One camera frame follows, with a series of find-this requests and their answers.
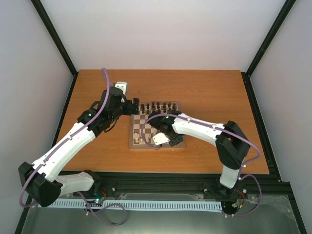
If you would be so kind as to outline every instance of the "black metal frame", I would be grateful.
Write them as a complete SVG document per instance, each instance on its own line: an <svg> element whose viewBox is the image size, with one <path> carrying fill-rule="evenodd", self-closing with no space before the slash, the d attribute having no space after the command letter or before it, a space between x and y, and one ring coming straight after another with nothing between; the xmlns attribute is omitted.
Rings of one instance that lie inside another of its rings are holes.
<svg viewBox="0 0 312 234"><path fill-rule="evenodd" d="M49 31L53 41L59 49L64 61L66 62L69 70L73 74L73 82L70 87L70 91L67 100L64 105L61 119L53 140L53 145L56 144L59 136L65 113L78 78L78 72L76 71L70 57L68 56L52 22L50 21L46 11L40 0L31 0L38 14L40 15L44 25ZM286 18L287 14L294 5L295 0L286 0L282 9L280 10L276 20L274 21L271 29L265 37L262 45L256 53L253 61L251 62L247 72L242 72L242 79L245 85L245 89L248 95L250 106L252 109L253 117L257 126L257 130L260 136L261 144L264 150L264 155L269 167L269 175L256 175L259 183L261 184L262 192L266 195L287 195L293 213L295 215L297 224L302 234L307 233L303 224L297 203L295 201L292 188L289 182L282 182L280 173L275 161L275 157L270 145L270 141L265 129L265 125L260 113L259 106L257 104L256 97L254 95L253 86L250 81L250 77L255 70L256 66L260 62L265 51L269 47L275 34ZM61 172L63 175L72 174L73 172ZM206 198L214 198L220 201L227 201L220 196L215 196L209 192L204 192L205 188L215 183L219 178L220 174L167 174L167 173L109 173L109 172L98 172L97 173L105 183L108 196L116 196L116 193L185 193L185 194L198 194L203 193ZM240 182L242 186L248 191L249 194L257 194L258 187L252 178L247 178ZM16 229L16 234L20 234L25 223L29 208L25 208L21 215L19 224Z"/></svg>

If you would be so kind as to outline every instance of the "wooden table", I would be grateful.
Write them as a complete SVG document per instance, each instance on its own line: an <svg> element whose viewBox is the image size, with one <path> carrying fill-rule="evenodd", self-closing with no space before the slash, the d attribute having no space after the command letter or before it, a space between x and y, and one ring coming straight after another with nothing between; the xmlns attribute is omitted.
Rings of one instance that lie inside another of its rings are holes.
<svg viewBox="0 0 312 234"><path fill-rule="evenodd" d="M128 99L180 101L189 116L214 123L236 122L247 138L261 148L240 71L229 70L109 70L111 82L129 83ZM58 139L70 130L81 113L99 100L106 83L100 70L80 70ZM111 172L220 173L217 150L209 143L185 136L185 149L130 150L130 117L121 116L116 127L86 145L65 170ZM247 158L256 152L250 149ZM244 173L268 174L262 157Z"/></svg>

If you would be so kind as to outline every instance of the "black corner post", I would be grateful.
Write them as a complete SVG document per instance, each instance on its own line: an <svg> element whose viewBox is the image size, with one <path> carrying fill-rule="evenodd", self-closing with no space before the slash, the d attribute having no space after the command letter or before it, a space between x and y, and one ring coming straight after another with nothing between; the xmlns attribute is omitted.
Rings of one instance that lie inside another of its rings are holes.
<svg viewBox="0 0 312 234"><path fill-rule="evenodd" d="M276 17L276 19L275 19L271 29L269 30L267 36L264 38L264 41L262 42L258 52L256 53L253 61L251 62L250 66L249 66L249 68L248 68L248 70L246 72L246 75L247 75L248 78L251 77L252 73L254 72L254 70L257 67L258 63L260 62L262 56L266 52L266 50L269 47L271 41L275 37L275 34L277 33L278 29L280 28L280 26L284 22L286 16L290 12L290 10L293 7L295 2L296 2L296 0L286 0L285 1L282 9L278 13L278 15L277 15L277 17Z"/></svg>
<svg viewBox="0 0 312 234"><path fill-rule="evenodd" d="M42 3L40 0L31 0L31 2L33 3L35 9L37 10L42 22L44 23L46 29L48 30L50 36L52 37L55 45L57 46L60 54L62 55L68 69L70 70L70 72L72 73L72 75L75 77L78 72L73 64L73 62L71 61L62 41L59 38L58 33L56 32L47 12L45 11Z"/></svg>

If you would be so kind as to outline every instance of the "robotic arm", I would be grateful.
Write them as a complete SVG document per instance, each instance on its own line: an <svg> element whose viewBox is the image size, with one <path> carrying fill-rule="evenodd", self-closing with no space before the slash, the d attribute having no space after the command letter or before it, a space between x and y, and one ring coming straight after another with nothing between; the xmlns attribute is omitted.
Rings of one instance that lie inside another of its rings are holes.
<svg viewBox="0 0 312 234"><path fill-rule="evenodd" d="M183 141L183 135L190 135L212 144L217 148L219 159L223 164L220 184L227 189L232 189L236 184L241 164L250 146L221 130L230 131L247 140L239 126L232 121L227 124L205 122L176 110L171 110L168 113L170 115L166 117L156 117L155 111L149 115L149 118L155 116L149 121L149 124L160 131L153 137L154 143L161 145L168 142L171 146L175 146Z"/></svg>
<svg viewBox="0 0 312 234"><path fill-rule="evenodd" d="M100 189L100 179L91 171L65 176L59 176L59 173L69 160L86 144L98 137L100 133L110 131L121 115L129 116L138 114L139 99L134 98L133 103L131 100L127 100L125 96L127 89L128 84L126 82L117 82L110 87L103 111L88 127L83 128L72 137L73 133L81 129L81 127L99 112L107 92L107 90L104 90L101 100L94 102L88 110L84 111L68 134L50 151L31 165L24 162L19 166L19 176L22 186L25 185L27 179L37 170L25 190L42 207L49 206L59 196L68 193L88 191L92 187L94 191Z"/></svg>

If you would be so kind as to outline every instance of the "white wall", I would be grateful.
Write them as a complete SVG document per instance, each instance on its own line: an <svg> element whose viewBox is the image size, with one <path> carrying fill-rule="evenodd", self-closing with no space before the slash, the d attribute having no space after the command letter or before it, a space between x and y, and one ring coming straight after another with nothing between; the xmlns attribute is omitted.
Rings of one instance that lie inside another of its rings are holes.
<svg viewBox="0 0 312 234"><path fill-rule="evenodd" d="M31 1L0 1L0 29L0 229L11 234L18 167L51 147L72 77Z"/></svg>
<svg viewBox="0 0 312 234"><path fill-rule="evenodd" d="M312 233L312 1L297 1L252 75L284 181Z"/></svg>
<svg viewBox="0 0 312 234"><path fill-rule="evenodd" d="M43 0L77 69L246 71L285 0Z"/></svg>

